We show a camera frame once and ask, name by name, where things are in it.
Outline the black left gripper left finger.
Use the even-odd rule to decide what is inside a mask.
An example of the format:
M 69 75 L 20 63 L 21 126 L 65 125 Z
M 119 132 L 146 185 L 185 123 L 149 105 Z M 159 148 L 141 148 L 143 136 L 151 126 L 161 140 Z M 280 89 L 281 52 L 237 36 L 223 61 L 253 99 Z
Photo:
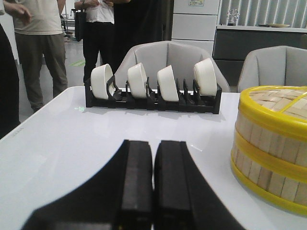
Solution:
M 152 153 L 148 142 L 125 140 L 87 182 L 36 209 L 24 230 L 149 230 Z

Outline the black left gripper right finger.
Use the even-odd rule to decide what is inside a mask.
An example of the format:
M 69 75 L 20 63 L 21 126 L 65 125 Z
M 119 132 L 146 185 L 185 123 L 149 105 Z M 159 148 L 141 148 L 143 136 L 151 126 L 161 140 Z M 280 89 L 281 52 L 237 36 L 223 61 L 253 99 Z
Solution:
M 153 226 L 156 230 L 243 229 L 202 176 L 183 141 L 159 144 Z

